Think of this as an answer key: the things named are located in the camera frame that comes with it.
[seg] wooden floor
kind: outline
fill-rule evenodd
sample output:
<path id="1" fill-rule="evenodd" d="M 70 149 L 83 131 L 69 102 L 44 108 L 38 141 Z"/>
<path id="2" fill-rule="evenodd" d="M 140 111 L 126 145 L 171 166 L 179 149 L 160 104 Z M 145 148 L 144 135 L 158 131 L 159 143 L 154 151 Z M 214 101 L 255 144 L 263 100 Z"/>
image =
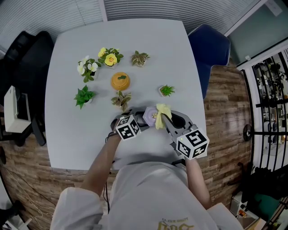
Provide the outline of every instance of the wooden floor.
<path id="1" fill-rule="evenodd" d="M 241 175 L 237 163 L 247 164 L 251 153 L 251 143 L 242 138 L 244 125 L 250 123 L 251 118 L 247 88 L 242 73 L 232 64 L 213 67 L 204 106 L 210 144 L 208 156 L 198 161 L 213 203 L 222 202 L 229 208 L 231 194 L 237 186 L 227 186 L 227 182 Z M 39 217 L 42 214 L 38 209 L 53 214 L 52 208 L 61 191 L 69 186 L 79 186 L 86 171 L 51 168 L 47 146 L 40 147 L 33 135 L 24 147 L 10 142 L 0 142 L 0 146 L 7 157 L 7 164 L 0 167 L 1 173 L 12 199 L 19 199 L 26 208 L 22 212 L 24 220 L 33 219 L 29 224 L 32 230 L 49 229 L 51 215 Z M 109 177 L 108 190 L 114 178 L 114 174 Z M 29 200 L 36 202 L 36 207 Z"/>

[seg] white shirt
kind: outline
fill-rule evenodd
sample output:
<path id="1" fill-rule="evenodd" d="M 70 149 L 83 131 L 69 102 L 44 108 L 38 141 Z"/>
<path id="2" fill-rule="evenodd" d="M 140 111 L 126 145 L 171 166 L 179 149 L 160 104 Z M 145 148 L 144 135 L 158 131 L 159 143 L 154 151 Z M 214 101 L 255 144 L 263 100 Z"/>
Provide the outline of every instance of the white shirt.
<path id="1" fill-rule="evenodd" d="M 100 197 L 81 188 L 67 188 L 59 198 L 51 230 L 242 230 L 218 204 L 205 208 L 187 187 L 186 172 L 175 166 L 146 162 L 119 170 L 103 216 Z"/>

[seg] green leafy plant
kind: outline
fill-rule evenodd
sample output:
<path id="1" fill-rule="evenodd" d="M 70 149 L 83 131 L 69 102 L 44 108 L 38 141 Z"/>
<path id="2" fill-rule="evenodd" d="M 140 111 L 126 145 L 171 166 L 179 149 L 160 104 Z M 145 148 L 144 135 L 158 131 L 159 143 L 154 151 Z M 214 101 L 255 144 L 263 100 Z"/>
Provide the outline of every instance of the green leafy plant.
<path id="1" fill-rule="evenodd" d="M 163 96 L 167 97 L 170 96 L 172 93 L 175 93 L 174 89 L 175 89 L 174 86 L 164 85 L 160 88 L 160 92 L 162 93 Z"/>
<path id="2" fill-rule="evenodd" d="M 113 66 L 116 63 L 119 63 L 121 58 L 124 56 L 123 54 L 119 53 L 119 49 L 106 49 L 105 47 L 103 47 L 98 53 L 98 57 L 98 61 L 100 63 L 105 63 L 107 66 Z"/>
<path id="3" fill-rule="evenodd" d="M 128 108 L 127 103 L 132 99 L 132 95 L 131 93 L 124 95 L 121 90 L 119 90 L 116 94 L 117 97 L 113 97 L 111 99 L 112 104 L 121 107 L 122 111 L 125 112 Z"/>
<path id="4" fill-rule="evenodd" d="M 81 76 L 84 77 L 84 82 L 94 81 L 93 76 L 97 73 L 98 67 L 101 67 L 99 62 L 95 62 L 95 59 L 86 56 L 78 62 L 77 70 Z"/>
<path id="5" fill-rule="evenodd" d="M 150 58 L 148 54 L 139 53 L 136 50 L 135 54 L 132 55 L 132 59 L 131 59 L 132 65 L 143 66 L 147 58 Z"/>
<path id="6" fill-rule="evenodd" d="M 77 100 L 76 106 L 79 105 L 80 109 L 82 109 L 83 105 L 92 99 L 95 95 L 96 94 L 94 92 L 88 91 L 87 85 L 85 85 L 82 90 L 78 89 L 78 94 L 76 94 L 76 97 L 74 98 L 74 100 Z"/>

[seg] person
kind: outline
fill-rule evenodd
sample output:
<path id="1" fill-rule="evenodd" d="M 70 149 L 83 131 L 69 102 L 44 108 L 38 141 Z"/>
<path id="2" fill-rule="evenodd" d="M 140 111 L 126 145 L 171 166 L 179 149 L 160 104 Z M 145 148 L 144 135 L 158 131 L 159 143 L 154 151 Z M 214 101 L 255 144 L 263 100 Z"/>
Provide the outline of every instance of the person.
<path id="1" fill-rule="evenodd" d="M 80 188 L 60 195 L 51 230 L 242 230 L 223 204 L 212 202 L 196 159 L 186 170 L 161 162 L 127 165 L 119 170 L 103 215 L 103 192 L 119 135 L 108 138 Z"/>

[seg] yellow cloth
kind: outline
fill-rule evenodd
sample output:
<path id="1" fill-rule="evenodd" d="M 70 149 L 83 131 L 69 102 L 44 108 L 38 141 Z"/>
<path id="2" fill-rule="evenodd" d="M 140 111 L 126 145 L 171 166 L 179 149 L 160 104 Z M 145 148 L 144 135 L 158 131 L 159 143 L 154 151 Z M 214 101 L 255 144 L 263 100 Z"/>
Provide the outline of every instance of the yellow cloth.
<path id="1" fill-rule="evenodd" d="M 158 109 L 158 113 L 157 113 L 157 117 L 156 117 L 155 127 L 156 127 L 156 129 L 165 128 L 165 124 L 162 121 L 161 114 L 166 114 L 167 117 L 169 117 L 171 119 L 172 118 L 172 114 L 171 114 L 171 110 L 170 110 L 171 106 L 168 106 L 166 104 L 157 104 L 156 107 Z"/>

